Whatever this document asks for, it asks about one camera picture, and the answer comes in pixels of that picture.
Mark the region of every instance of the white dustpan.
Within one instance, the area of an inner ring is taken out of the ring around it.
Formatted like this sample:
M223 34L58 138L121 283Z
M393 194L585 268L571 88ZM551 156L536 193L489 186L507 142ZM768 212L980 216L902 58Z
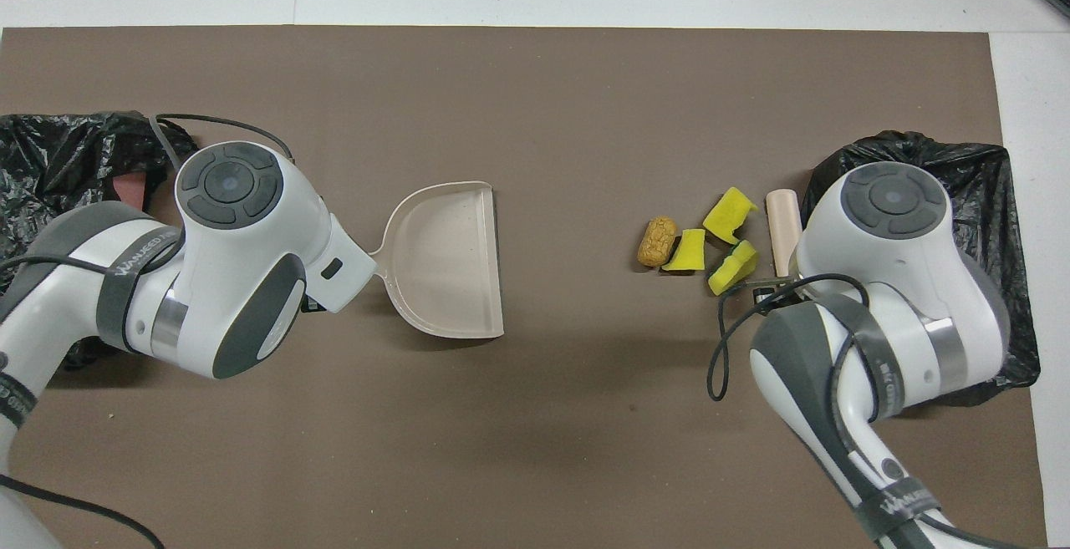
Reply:
M401 317L446 338L504 333L490 184L425 187L401 201L371 253Z

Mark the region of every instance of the white robotic arm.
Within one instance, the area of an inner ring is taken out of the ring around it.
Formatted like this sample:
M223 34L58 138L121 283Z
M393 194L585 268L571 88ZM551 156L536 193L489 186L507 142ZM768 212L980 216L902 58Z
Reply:
M28 255L81 266L28 264L0 298L0 473L15 432L75 341L100 336L227 378L278 347L306 294L337 311L376 270L299 169L263 146L233 141L197 152L174 194L183 232L102 202L57 217L31 245ZM59 546L6 488L0 524L0 547Z
M796 248L813 299L773 311L751 369L762 394L885 548L1002 547L947 525L870 423L985 381L1006 354L1007 309L951 235L950 201L902 164L855 169L826 192Z

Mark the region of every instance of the yellow sponge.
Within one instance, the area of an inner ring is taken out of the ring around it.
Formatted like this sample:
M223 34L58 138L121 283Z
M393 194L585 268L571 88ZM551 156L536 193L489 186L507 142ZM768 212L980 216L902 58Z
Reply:
M709 275L707 279L709 289L715 295L720 296L725 290L752 274L756 268L758 250L754 250L750 242L744 240L732 247L721 266Z
M735 230L739 229L751 211L758 211L758 207L737 187L730 187L702 220L702 226L729 244L738 244Z
M706 269L706 232L685 229L672 260L661 265L661 271L702 271Z

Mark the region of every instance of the trash bag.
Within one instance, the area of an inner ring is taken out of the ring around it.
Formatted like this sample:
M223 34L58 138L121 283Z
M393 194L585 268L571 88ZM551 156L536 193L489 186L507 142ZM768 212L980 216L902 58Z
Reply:
M935 401L975 406L1007 388L1036 382L1040 376L1040 359L1007 150L983 143L946 144L916 132L883 132L860 139L837 151L813 170L802 197L804 226L819 199L836 180L855 167L880 161L915 165L944 184L954 213L956 244L988 272L1010 311L1010 348L999 373L992 380Z
M196 150L178 125L163 128L180 155ZM117 199L114 177L144 172L148 200L167 178L167 165L139 112L0 117L0 255L24 254L48 222L76 207ZM0 272L0 292L15 272ZM92 344L79 342L65 365L82 365L94 352Z

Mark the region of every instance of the brown mat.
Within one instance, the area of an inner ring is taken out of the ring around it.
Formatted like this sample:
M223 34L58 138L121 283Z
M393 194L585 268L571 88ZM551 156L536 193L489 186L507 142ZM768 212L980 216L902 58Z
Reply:
M755 201L801 189L822 157L882 129L1000 141L977 34L4 31L0 111L111 109L281 135L366 249L416 188L478 179L498 197L501 339L425 336L372 280L232 380L122 355L54 382L14 474L175 548L870 547L756 392L756 322L710 403L715 302L699 276L636 271L636 243L654 215L699 225L730 185ZM743 234L770 272L763 218ZM1043 544L1028 393L878 431L952 521ZM70 547L144 546L33 504Z

